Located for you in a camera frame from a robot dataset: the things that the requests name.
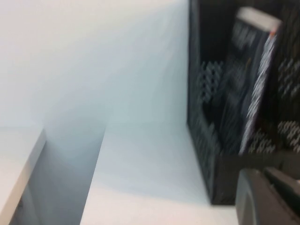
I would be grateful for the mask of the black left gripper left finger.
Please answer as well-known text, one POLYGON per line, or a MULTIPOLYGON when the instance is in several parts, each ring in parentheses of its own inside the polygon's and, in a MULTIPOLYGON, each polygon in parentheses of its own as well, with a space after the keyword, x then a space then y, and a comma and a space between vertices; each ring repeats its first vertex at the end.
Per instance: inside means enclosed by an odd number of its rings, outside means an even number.
POLYGON ((275 197, 270 180, 258 170, 239 173, 235 207, 240 225, 273 225, 275 197))

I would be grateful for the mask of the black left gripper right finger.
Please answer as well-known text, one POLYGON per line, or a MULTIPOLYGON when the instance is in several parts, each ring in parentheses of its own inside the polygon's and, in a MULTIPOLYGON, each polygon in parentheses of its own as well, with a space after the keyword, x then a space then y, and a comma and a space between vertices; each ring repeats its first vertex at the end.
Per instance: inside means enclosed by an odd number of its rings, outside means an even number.
POLYGON ((286 175, 280 170, 267 167, 264 169, 264 175, 279 194, 282 205, 290 218, 300 224, 300 184, 294 178, 286 175))

